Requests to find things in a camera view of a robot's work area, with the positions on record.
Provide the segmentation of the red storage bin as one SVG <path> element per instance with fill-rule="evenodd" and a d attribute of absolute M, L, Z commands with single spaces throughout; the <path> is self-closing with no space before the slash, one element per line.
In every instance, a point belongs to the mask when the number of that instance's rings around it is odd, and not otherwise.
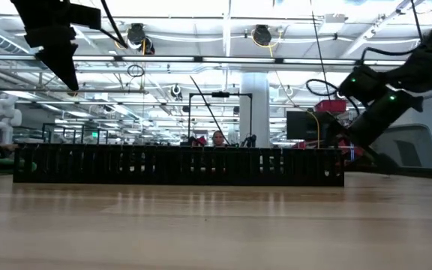
<path fill-rule="evenodd" d="M 314 106 L 316 112 L 345 113 L 347 102 L 345 100 L 321 100 Z"/>

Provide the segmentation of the grey mesh office chair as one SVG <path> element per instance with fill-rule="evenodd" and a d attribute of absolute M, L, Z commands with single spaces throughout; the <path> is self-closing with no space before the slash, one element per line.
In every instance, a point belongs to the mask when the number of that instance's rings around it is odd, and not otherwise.
<path fill-rule="evenodd" d="M 401 167 L 432 168 L 432 136 L 426 125 L 391 126 L 372 147 L 378 154 L 389 156 Z"/>

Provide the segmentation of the white robot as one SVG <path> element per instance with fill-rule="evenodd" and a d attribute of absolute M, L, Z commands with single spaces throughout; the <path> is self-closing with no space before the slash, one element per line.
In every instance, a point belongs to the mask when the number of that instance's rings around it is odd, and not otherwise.
<path fill-rule="evenodd" d="M 17 96 L 0 94 L 0 144 L 2 145 L 13 143 L 14 127 L 22 124 L 22 113 L 15 107 L 17 100 Z"/>

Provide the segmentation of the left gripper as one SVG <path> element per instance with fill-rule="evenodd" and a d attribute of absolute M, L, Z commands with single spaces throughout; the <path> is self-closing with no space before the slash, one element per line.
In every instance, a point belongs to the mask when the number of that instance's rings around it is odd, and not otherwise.
<path fill-rule="evenodd" d="M 10 2 L 22 20 L 27 44 L 31 48 L 45 47 L 35 56 L 70 90 L 77 91 L 79 85 L 73 56 L 78 45 L 70 43 L 76 36 L 70 25 L 72 6 L 70 1 L 10 0 Z"/>

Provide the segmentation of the black monitor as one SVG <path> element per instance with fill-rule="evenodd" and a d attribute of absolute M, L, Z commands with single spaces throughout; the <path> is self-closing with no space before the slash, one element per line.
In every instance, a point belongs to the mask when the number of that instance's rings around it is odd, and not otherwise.
<path fill-rule="evenodd" d="M 288 140 L 326 140 L 328 112 L 287 111 Z"/>

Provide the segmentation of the white pillar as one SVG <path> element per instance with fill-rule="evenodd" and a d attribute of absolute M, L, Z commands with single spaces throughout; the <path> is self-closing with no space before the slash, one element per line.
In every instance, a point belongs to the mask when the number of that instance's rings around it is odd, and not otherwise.
<path fill-rule="evenodd" d="M 252 94 L 252 98 L 239 98 L 239 133 L 240 139 L 256 135 L 256 147 L 270 146 L 269 128 L 269 81 L 268 74 L 261 72 L 246 72 L 241 74 L 240 91 L 242 94 Z"/>

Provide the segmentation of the black zip tie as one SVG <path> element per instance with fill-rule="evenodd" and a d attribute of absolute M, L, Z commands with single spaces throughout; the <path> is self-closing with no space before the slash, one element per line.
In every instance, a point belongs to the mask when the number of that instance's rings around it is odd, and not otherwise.
<path fill-rule="evenodd" d="M 223 134 L 223 131 L 221 130 L 221 126 L 219 125 L 218 120 L 215 118 L 215 115 L 214 115 L 214 113 L 212 112 L 212 109 L 211 109 L 211 107 L 210 107 L 210 104 L 207 102 L 207 100 L 206 100 L 206 98 L 205 98 L 205 95 L 204 95 L 203 92 L 201 91 L 201 89 L 200 89 L 200 87 L 198 86 L 198 84 L 197 84 L 197 82 L 195 81 L 195 79 L 194 79 L 191 75 L 189 75 L 189 77 L 190 77 L 191 81 L 193 82 L 194 86 L 196 87 L 196 90 L 198 91 L 197 95 L 199 95 L 199 96 L 202 98 L 202 100 L 203 100 L 203 102 L 204 102 L 206 108 L 208 109 L 208 111 L 209 111 L 209 113 L 210 113 L 210 115 L 211 115 L 211 117 L 212 117 L 214 123 L 215 123 L 216 126 L 217 126 L 217 129 L 220 131 L 220 133 L 221 133 L 221 135 L 222 135 L 222 137 L 223 137 L 225 143 L 226 143 L 226 144 L 229 144 L 229 141 L 228 141 L 228 139 L 225 137 L 225 135 Z"/>

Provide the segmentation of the black slotted cable duct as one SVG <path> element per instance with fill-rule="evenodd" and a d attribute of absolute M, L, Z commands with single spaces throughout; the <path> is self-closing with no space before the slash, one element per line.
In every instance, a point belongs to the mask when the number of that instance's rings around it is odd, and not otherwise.
<path fill-rule="evenodd" d="M 338 149 L 25 144 L 19 183 L 344 186 Z"/>

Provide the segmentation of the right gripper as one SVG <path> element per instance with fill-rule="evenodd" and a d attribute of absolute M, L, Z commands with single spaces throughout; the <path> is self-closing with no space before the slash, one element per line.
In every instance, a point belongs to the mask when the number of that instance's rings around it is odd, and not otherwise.
<path fill-rule="evenodd" d="M 387 154 L 379 154 L 371 145 L 384 131 L 408 109 L 423 111 L 424 98 L 405 91 L 388 90 L 375 100 L 347 129 L 328 112 L 326 145 L 340 148 L 354 144 L 364 147 L 364 154 L 379 173 L 398 173 L 399 165 Z"/>

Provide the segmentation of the person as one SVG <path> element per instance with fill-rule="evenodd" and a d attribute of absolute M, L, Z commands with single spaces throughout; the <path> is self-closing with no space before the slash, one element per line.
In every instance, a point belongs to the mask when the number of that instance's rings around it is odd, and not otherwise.
<path fill-rule="evenodd" d="M 214 147 L 223 147 L 226 145 L 224 134 L 220 130 L 216 130 L 212 135 L 212 142 Z"/>

